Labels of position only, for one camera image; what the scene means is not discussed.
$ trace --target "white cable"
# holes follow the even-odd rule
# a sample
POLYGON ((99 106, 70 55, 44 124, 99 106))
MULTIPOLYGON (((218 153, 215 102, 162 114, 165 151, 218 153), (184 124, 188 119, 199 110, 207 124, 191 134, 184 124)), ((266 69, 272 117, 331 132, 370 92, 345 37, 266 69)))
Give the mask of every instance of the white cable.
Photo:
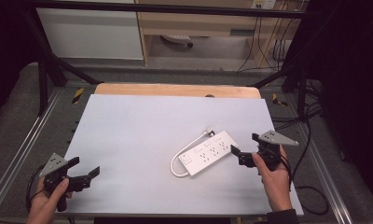
POLYGON ((206 134, 209 134, 213 131, 213 127, 209 127, 208 129, 206 129, 206 131, 204 131, 198 138, 196 138, 195 140, 193 140, 191 143, 189 143, 188 145, 186 145, 186 147, 183 147, 183 149, 181 149, 179 152, 177 152, 177 154, 175 154, 175 156, 173 157, 172 159, 172 162, 170 162, 170 170, 172 171, 173 175, 177 176, 177 177, 186 177, 189 175, 188 172, 185 172, 183 174, 178 174, 175 172, 175 170, 173 169, 173 163, 175 161, 175 159, 183 152, 185 151, 187 148, 189 148, 192 144, 194 144, 195 142, 197 142, 199 139, 201 139, 204 135, 206 134))

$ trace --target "person's left hand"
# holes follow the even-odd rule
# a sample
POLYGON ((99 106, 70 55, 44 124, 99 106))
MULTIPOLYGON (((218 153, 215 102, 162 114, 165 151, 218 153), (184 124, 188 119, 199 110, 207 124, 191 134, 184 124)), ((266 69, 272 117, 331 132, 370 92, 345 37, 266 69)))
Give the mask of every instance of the person's left hand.
MULTIPOLYGON (((39 192, 33 197, 32 208, 27 219, 27 224, 47 224, 52 223, 56 211, 56 205, 62 195, 66 192, 69 180, 64 179, 58 187, 52 192, 50 197, 44 189, 44 177, 38 181, 36 192, 39 192)), ((71 198, 71 193, 66 193, 67 198, 71 198)))

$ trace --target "sleeve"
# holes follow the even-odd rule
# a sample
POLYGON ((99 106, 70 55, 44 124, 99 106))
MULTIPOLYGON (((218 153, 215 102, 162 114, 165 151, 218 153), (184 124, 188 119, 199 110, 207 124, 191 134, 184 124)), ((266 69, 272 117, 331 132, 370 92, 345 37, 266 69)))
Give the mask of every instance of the sleeve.
POLYGON ((297 212, 295 209, 289 209, 280 212, 268 213, 268 223, 298 224, 299 221, 297 220, 297 212))

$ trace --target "person's right hand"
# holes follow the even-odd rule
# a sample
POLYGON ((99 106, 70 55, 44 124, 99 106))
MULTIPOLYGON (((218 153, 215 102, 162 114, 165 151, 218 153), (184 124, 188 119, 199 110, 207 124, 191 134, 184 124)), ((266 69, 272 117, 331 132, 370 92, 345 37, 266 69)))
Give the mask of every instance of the person's right hand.
MULTIPOLYGON (((286 158, 283 147, 280 146, 282 155, 286 158)), ((289 196, 289 176, 282 163, 279 164, 275 171, 270 171, 263 159, 253 152, 254 163, 262 176, 266 195, 269 199, 269 205, 273 212, 292 209, 291 199, 289 196)))

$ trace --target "power strip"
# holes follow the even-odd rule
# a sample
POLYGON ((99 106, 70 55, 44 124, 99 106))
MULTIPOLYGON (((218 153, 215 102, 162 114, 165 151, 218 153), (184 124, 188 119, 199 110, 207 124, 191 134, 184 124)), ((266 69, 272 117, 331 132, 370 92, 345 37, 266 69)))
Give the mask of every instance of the power strip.
POLYGON ((237 146, 229 134, 223 131, 181 154, 178 159, 189 175, 193 176, 229 154, 230 145, 237 146))

